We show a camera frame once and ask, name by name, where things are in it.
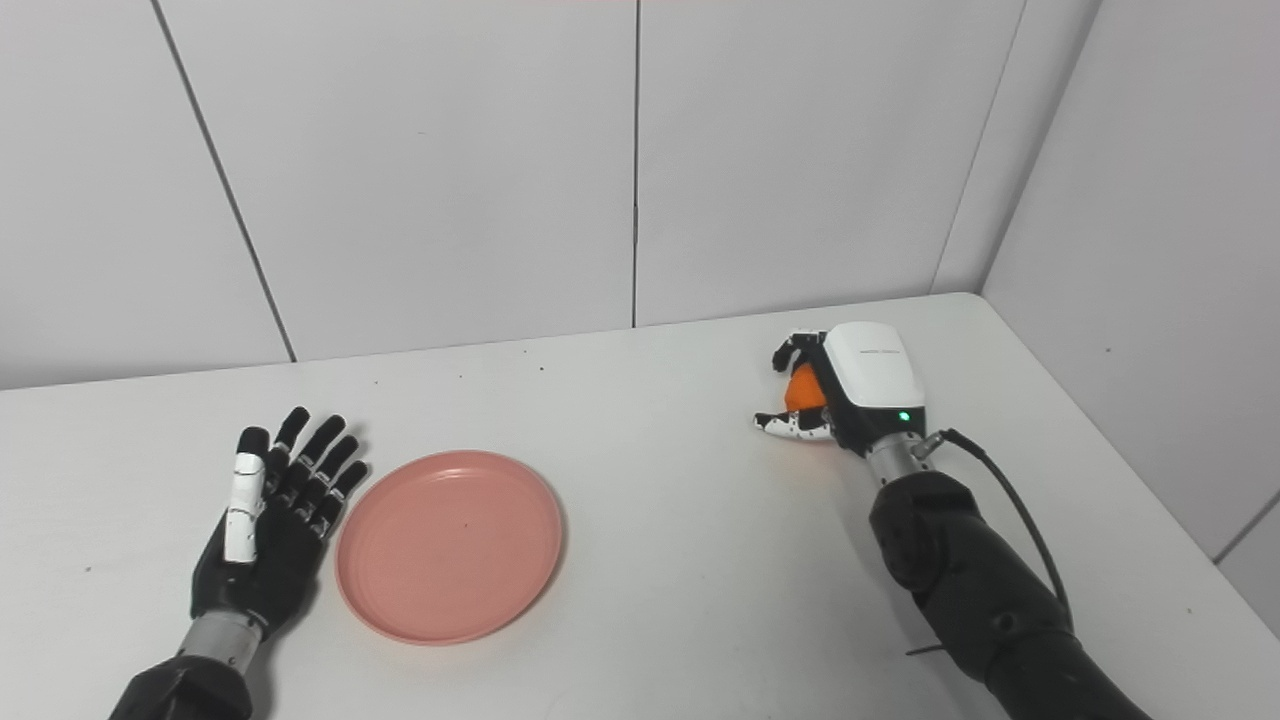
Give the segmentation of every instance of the pink plate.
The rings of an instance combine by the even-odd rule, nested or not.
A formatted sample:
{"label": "pink plate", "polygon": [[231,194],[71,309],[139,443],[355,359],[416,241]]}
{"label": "pink plate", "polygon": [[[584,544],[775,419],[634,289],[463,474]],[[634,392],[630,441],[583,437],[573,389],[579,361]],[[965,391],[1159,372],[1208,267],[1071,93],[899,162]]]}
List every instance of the pink plate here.
{"label": "pink plate", "polygon": [[356,505],[338,541],[338,588],[389,638],[460,643],[524,612],[559,550],[559,505],[532,470],[493,452],[442,452]]}

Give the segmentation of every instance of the white table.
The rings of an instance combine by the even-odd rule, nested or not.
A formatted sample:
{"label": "white table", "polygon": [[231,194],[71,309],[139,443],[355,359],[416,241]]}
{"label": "white table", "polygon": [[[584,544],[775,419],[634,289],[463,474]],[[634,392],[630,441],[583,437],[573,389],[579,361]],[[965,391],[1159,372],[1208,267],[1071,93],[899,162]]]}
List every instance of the white table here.
{"label": "white table", "polygon": [[[460,447],[527,462],[566,556],[508,628],[412,647],[347,611],[330,553],[310,615],[255,662],[257,717],[1002,717],[943,655],[902,655],[931,638],[882,568],[861,461],[749,421],[781,406],[790,329],[855,319],[900,329],[931,427],[1019,486],[1130,697],[1158,720],[1276,716],[1280,641],[968,295],[0,393],[3,715],[105,717],[173,652],[239,429],[305,404],[353,420],[379,477]],[[934,457],[1038,566],[982,466]]]}

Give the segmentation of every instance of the robot finger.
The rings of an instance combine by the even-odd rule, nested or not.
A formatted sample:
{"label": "robot finger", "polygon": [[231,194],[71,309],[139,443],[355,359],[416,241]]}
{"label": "robot finger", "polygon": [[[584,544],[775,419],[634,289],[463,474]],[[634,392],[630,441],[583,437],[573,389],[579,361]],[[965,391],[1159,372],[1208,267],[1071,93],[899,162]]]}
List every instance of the robot finger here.
{"label": "robot finger", "polygon": [[325,538],[333,532],[333,528],[338,524],[338,518],[342,515],[342,509],[347,503],[347,497],[351,491],[360,484],[369,475],[369,465],[357,460],[351,464],[338,479],[334,480],[333,487],[325,495],[324,500],[320,501],[320,506],[316,509],[315,514],[311,516],[311,529]]}
{"label": "robot finger", "polygon": [[297,502],[293,505],[293,511],[297,512],[303,520],[311,518],[311,514],[316,511],[320,506],[320,501],[329,492],[329,483],[338,470],[351,460],[351,456],[356,454],[360,448],[360,442],[356,438],[347,436],[338,441],[338,445],[333,446],[333,450],[325,455],[324,461],[316,468],[316,471],[307,480],[306,486],[302,488],[301,495],[298,495]]}
{"label": "robot finger", "polygon": [[236,447],[236,474],[223,520],[223,560],[227,562],[247,564],[257,559],[257,516],[262,511],[262,479],[270,437],[262,428],[244,428]]}
{"label": "robot finger", "polygon": [[292,507],[294,501],[297,501],[298,495],[301,495],[302,489],[306,487],[307,480],[311,479],[311,474],[316,469],[316,462],[320,461],[320,457],[329,447],[329,443],[332,443],[346,427],[347,421],[343,420],[342,415],[330,415],[328,420],[316,428],[311,439],[302,446],[298,459],[284,470],[280,483],[274,488],[275,492],[273,495],[273,500],[283,502],[285,507]]}
{"label": "robot finger", "polygon": [[803,441],[831,439],[831,421],[824,407],[810,407],[792,413],[756,413],[755,427],[776,437]]}
{"label": "robot finger", "polygon": [[792,361],[795,365],[806,361],[805,348],[820,345],[824,334],[823,331],[792,331],[787,340],[782,341],[782,345],[773,351],[773,372],[786,373],[787,368],[792,366]]}
{"label": "robot finger", "polygon": [[298,454],[298,459],[294,462],[300,462],[306,466],[307,470],[312,470],[316,462],[320,461],[320,456],[329,447],[342,430],[347,427],[347,420],[342,415],[329,415],[329,419],[316,428],[311,439],[302,446],[302,452]]}
{"label": "robot finger", "polygon": [[284,471],[289,468],[289,457],[293,455],[293,443],[298,439],[298,433],[306,427],[311,414],[306,407],[294,407],[289,416],[280,424],[280,430],[275,433],[275,442],[266,455],[266,484],[264,493],[270,496],[279,487]]}

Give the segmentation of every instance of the robotic arm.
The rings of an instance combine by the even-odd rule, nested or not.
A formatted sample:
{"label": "robotic arm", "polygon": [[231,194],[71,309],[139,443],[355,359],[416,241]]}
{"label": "robotic arm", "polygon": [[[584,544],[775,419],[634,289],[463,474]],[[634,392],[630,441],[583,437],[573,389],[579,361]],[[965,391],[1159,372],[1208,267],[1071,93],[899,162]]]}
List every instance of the robotic arm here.
{"label": "robotic arm", "polygon": [[291,462],[310,414],[296,407],[268,450],[246,428],[227,512],[192,574],[191,629],[178,653],[136,675],[110,720],[248,720],[244,671],[259,644],[298,616],[347,496],[369,474],[340,471],[360,443],[325,420]]}
{"label": "robotic arm", "polygon": [[[846,323],[796,333],[774,355],[774,368],[786,370],[792,360],[810,365],[820,387],[820,429],[790,432],[801,425],[797,411],[758,415],[756,424],[804,439],[829,434],[868,461],[881,483],[870,523],[884,564],[960,670],[984,683],[1012,720],[1151,720],[1075,638],[1047,552],[1056,594],[987,525],[969,489],[929,466],[929,452],[951,441],[1007,483],[960,433],[925,437],[924,389],[897,332]],[[814,423],[804,421],[808,430]],[[1027,519],[1016,493],[1011,498]]]}

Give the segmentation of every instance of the orange object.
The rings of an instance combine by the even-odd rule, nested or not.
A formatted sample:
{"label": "orange object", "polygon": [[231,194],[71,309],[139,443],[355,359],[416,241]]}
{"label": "orange object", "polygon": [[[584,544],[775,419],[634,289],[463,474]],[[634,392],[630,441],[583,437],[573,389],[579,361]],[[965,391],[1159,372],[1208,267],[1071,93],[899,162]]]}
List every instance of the orange object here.
{"label": "orange object", "polygon": [[818,375],[813,374],[813,365],[805,363],[796,366],[783,400],[787,404],[787,413],[827,405],[827,396],[822,395],[822,388],[818,387]]}

